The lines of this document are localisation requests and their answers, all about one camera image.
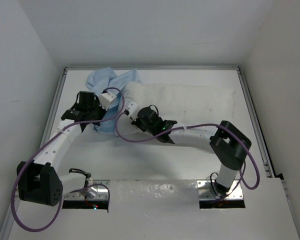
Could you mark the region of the light blue pillowcase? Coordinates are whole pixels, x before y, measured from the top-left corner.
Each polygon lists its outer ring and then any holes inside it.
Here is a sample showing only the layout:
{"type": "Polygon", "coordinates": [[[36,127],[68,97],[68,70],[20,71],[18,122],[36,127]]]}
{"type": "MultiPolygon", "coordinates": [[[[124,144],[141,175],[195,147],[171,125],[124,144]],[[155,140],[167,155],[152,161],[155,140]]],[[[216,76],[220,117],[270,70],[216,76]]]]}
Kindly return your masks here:
{"type": "Polygon", "coordinates": [[[105,67],[90,73],[86,80],[86,87],[101,100],[101,106],[106,109],[103,119],[106,121],[96,125],[94,129],[103,134],[115,134],[116,116],[119,112],[121,93],[130,82],[141,81],[138,71],[132,69],[124,74],[117,75],[111,67],[105,67]]]}

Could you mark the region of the white pillow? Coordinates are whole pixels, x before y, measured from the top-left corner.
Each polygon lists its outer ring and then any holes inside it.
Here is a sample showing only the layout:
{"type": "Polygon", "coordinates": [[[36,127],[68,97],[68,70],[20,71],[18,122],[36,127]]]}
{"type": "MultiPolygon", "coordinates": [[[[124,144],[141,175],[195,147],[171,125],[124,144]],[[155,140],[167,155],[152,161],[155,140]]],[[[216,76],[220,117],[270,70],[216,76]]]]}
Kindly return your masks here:
{"type": "Polygon", "coordinates": [[[125,105],[134,102],[138,110],[155,105],[164,120],[186,125],[236,123],[235,91],[229,88],[129,82],[121,91],[125,105]]]}

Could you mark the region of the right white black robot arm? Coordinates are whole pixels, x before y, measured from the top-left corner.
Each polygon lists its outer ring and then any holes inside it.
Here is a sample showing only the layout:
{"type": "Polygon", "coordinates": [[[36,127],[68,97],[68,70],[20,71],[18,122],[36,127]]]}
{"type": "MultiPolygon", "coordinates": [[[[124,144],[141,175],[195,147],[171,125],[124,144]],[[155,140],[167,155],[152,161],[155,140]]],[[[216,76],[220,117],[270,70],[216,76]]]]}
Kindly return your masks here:
{"type": "Polygon", "coordinates": [[[176,120],[162,119],[149,106],[142,108],[132,120],[144,133],[155,136],[161,143],[203,147],[209,145],[220,161],[220,169],[210,189],[217,198],[227,195],[242,168],[252,142],[231,122],[223,120],[216,131],[190,127],[176,120]]]}

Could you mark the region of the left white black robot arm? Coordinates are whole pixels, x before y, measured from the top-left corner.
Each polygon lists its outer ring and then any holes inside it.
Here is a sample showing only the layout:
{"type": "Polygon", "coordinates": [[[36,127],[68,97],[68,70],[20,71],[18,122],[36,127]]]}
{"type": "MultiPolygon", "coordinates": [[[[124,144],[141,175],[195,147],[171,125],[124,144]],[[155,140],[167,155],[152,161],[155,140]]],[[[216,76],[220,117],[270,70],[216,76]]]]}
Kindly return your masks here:
{"type": "Polygon", "coordinates": [[[21,200],[55,206],[64,195],[86,188],[91,184],[91,174],[71,168],[67,174],[58,175],[58,168],[72,142],[88,124],[99,125],[116,96],[104,91],[99,96],[80,91],[74,105],[61,116],[57,130],[43,148],[27,164],[17,167],[18,196],[21,200]]]}

